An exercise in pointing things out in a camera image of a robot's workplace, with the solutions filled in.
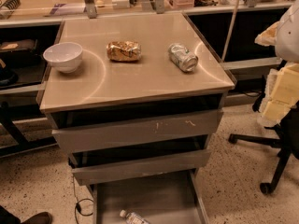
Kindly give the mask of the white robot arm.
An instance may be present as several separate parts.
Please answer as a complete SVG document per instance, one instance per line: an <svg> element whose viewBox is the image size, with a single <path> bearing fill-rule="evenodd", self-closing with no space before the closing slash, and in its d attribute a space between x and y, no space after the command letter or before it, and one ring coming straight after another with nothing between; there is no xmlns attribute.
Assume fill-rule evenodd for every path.
<svg viewBox="0 0 299 224"><path fill-rule="evenodd" d="M287 63L279 71L271 69L266 80L259 122L268 127L279 124L299 101L299 0L278 22L275 53Z"/></svg>

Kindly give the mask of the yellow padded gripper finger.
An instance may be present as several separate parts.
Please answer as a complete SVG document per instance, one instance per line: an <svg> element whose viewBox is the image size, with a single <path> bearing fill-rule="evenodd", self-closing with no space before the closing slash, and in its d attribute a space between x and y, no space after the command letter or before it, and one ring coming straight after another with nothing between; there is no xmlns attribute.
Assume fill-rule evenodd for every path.
<svg viewBox="0 0 299 224"><path fill-rule="evenodd" d="M261 103L261 124L279 124L299 101L299 64L271 69Z"/></svg>

